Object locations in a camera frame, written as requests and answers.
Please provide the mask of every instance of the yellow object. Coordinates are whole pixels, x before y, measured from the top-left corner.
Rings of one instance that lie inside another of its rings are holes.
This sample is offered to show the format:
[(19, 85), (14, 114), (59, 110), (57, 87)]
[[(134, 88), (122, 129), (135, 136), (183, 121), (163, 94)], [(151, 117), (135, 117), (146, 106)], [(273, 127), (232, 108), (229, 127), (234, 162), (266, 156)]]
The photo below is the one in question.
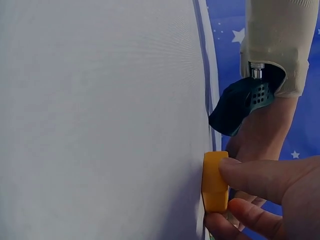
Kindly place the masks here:
[(226, 151), (204, 154), (202, 173), (202, 198), (206, 213), (224, 213), (228, 205), (228, 185), (219, 172), (219, 162), (228, 157)]

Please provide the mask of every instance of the dark green perforated object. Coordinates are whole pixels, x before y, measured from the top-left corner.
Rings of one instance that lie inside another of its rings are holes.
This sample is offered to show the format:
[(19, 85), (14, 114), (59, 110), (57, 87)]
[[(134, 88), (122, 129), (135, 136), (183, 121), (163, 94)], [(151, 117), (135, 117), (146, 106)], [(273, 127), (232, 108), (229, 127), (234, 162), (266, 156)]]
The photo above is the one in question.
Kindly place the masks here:
[(285, 79), (279, 67), (266, 64), (262, 79), (243, 78), (232, 83), (224, 91), (209, 116), (209, 125), (226, 136), (235, 136), (243, 120), (254, 110), (270, 105), (275, 91)]

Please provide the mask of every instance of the metal bolt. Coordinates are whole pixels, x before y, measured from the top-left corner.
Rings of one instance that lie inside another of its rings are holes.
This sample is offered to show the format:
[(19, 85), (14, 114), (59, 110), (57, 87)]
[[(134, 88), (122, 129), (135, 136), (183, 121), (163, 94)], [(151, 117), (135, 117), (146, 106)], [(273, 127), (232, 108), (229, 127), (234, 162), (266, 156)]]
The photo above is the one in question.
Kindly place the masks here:
[(250, 67), (252, 68), (252, 77), (254, 79), (262, 79), (262, 69), (265, 68), (265, 64), (260, 62), (250, 62)]

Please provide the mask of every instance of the human hand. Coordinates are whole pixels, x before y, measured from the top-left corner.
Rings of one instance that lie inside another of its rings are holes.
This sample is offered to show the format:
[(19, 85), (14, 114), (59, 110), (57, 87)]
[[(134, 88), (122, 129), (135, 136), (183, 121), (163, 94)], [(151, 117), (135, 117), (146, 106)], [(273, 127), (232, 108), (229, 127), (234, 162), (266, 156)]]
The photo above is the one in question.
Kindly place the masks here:
[[(320, 156), (244, 163), (226, 158), (219, 170), (230, 187), (282, 205), (283, 217), (231, 200), (228, 210), (244, 226), (270, 240), (320, 239)], [(250, 240), (220, 213), (208, 213), (205, 225), (216, 240)]]
[[(252, 112), (243, 122), (238, 134), (232, 137), (226, 151), (241, 162), (263, 159), (278, 160), (284, 140), (290, 129), (298, 98), (275, 98), (266, 107)], [(266, 201), (243, 191), (230, 191), (230, 197), (247, 200), (261, 207)], [(240, 231), (244, 226), (229, 212), (228, 220)]]

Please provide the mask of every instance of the blue background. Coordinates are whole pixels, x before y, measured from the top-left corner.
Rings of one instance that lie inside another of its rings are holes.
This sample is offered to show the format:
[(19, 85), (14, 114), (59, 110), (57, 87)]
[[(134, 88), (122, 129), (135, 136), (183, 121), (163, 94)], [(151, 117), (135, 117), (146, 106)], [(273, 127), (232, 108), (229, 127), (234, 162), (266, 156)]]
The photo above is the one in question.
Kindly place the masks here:
[[(217, 57), (220, 93), (240, 76), (240, 42), (233, 40), (235, 34), (245, 28), (245, 0), (206, 0), (214, 45)], [(320, 21), (318, 19), (309, 56), (309, 71), (306, 86), (300, 97), (291, 129), (284, 142), (280, 159), (293, 159), (293, 153), (306, 158), (320, 153)], [(226, 147), (227, 137), (222, 137), (222, 149)], [(263, 208), (281, 215), (280, 206), (267, 202)], [(254, 240), (263, 237), (245, 229), (244, 232)]]

